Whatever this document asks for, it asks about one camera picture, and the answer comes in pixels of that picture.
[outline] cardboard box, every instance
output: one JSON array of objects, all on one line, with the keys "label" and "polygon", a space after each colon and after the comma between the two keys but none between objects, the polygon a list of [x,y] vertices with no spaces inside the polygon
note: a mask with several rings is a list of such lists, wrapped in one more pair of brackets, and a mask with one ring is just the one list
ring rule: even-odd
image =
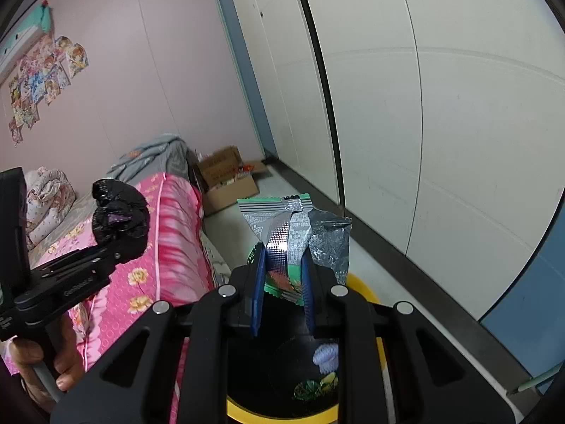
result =
[{"label": "cardboard box", "polygon": [[229,185],[215,187],[218,184],[233,179],[239,173],[239,167],[250,165],[251,173],[266,172],[267,166],[261,161],[243,162],[236,147],[226,147],[197,164],[202,178],[208,185],[208,191],[202,196],[204,213],[211,215],[237,202],[237,199],[248,198],[259,192],[253,177],[247,175]]}]

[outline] silver screw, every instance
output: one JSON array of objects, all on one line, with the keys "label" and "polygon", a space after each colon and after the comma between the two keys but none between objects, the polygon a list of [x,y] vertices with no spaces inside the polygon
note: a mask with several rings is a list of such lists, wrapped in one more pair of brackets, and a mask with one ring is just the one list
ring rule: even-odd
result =
[{"label": "silver screw", "polygon": [[218,289],[218,293],[224,298],[236,293],[236,288],[233,285],[223,285]]},{"label": "silver screw", "polygon": [[153,312],[156,313],[156,314],[164,314],[169,310],[170,307],[171,307],[171,305],[169,303],[167,303],[166,301],[160,300],[160,301],[157,301],[157,303],[155,303],[153,305]]},{"label": "silver screw", "polygon": [[335,296],[340,296],[340,297],[346,296],[349,293],[349,290],[347,290],[347,287],[345,285],[335,285],[330,289],[330,291]]},{"label": "silver screw", "polygon": [[404,314],[405,316],[408,316],[408,315],[412,314],[412,312],[414,311],[414,307],[413,307],[413,305],[411,305],[407,301],[401,301],[400,303],[398,303],[396,305],[396,310],[399,313]]}]

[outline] white tile floor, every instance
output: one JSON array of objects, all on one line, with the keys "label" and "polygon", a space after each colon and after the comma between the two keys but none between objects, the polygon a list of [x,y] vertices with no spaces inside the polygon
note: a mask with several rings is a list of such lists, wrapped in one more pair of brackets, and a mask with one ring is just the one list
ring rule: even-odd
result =
[{"label": "white tile floor", "polygon": [[[283,179],[274,168],[269,167],[270,174],[257,179],[257,185],[264,197],[282,197],[296,194],[297,190]],[[206,234],[222,254],[231,269],[244,265],[257,238],[247,222],[239,213],[237,205],[228,207],[210,217],[205,218]],[[355,240],[350,240],[349,270],[360,277],[368,285],[380,302],[391,306],[398,301],[409,301],[424,314],[444,336],[461,351],[487,381],[501,394],[506,395],[504,388],[479,364],[456,339],[420,305],[420,303],[401,286],[385,269],[380,266]],[[522,414],[510,403],[516,416],[516,422],[523,419]]]}]

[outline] gray blanket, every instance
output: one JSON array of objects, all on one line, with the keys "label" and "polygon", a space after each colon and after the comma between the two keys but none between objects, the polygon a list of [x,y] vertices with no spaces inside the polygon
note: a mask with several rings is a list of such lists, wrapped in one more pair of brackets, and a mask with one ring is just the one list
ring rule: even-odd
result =
[{"label": "gray blanket", "polygon": [[178,135],[163,134],[123,155],[106,176],[130,185],[157,172],[188,179],[187,150],[185,141]]}]

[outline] yellow rim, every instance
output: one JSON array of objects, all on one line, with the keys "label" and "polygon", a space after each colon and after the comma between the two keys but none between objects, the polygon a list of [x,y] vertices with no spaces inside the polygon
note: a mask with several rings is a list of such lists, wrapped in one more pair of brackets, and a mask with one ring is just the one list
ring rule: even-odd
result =
[{"label": "yellow rim", "polygon": [[[354,274],[348,273],[347,286],[355,290],[356,292],[359,292],[365,297],[367,301],[371,303],[379,302],[379,299],[372,292],[372,290],[368,288],[368,286],[366,286],[365,283]],[[384,366],[386,363],[385,350],[382,346],[382,341],[380,338],[377,338],[377,348],[379,350],[379,358],[381,359],[381,364]],[[229,397],[227,402],[227,413],[229,417],[235,419],[238,422],[241,422],[242,424],[281,424],[281,421],[284,421],[285,424],[329,424],[331,422],[337,421],[337,405],[313,416],[306,416],[296,419],[276,419],[269,418],[267,416],[261,416],[259,414],[248,411],[245,408],[241,408],[241,406],[233,402]]]}]

